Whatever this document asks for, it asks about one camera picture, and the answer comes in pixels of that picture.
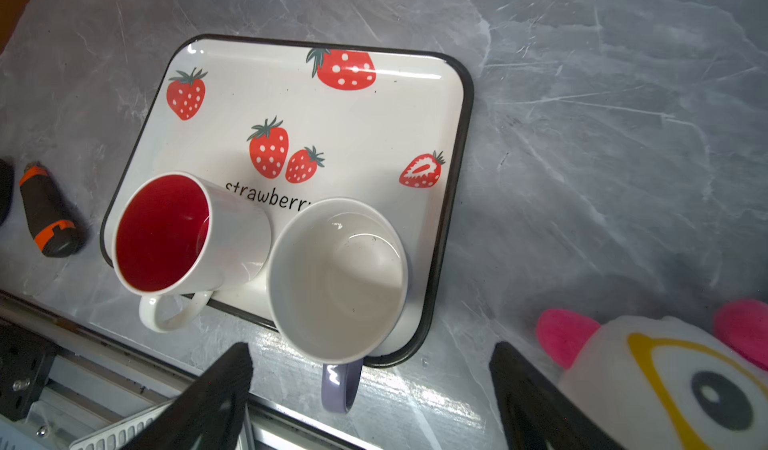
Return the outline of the red interior mug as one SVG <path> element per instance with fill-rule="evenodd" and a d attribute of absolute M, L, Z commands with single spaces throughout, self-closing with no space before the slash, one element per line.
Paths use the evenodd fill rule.
<path fill-rule="evenodd" d="M 190 323 L 214 292 L 254 280 L 271 244 L 260 207 L 189 173 L 169 172 L 145 182 L 123 208 L 113 266 L 140 296 L 142 323 L 167 333 Z"/>

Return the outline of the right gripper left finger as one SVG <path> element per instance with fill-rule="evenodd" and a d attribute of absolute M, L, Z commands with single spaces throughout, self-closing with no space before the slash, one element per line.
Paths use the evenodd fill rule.
<path fill-rule="evenodd" d="M 253 363 L 248 345 L 233 344 L 127 449 L 234 449 L 242 431 Z"/>

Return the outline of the white mug purple handle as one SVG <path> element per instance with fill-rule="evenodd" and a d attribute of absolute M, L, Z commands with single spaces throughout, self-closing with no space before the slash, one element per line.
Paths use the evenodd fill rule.
<path fill-rule="evenodd" d="M 364 202 L 324 199 L 283 228 L 269 257 L 269 306 L 282 337 L 322 364 L 326 411 L 351 409 L 364 359 L 394 329 L 408 285 L 399 235 Z"/>

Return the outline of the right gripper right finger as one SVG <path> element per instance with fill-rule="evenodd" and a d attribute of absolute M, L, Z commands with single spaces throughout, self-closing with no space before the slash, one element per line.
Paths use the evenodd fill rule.
<path fill-rule="evenodd" d="M 510 449 L 619 449 L 508 342 L 489 362 L 501 424 Z"/>

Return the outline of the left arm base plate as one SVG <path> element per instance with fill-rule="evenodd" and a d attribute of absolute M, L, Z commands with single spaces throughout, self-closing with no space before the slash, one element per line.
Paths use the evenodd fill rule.
<path fill-rule="evenodd" d="M 21 327 L 1 322 L 1 415 L 23 420 L 45 387 L 58 347 Z"/>

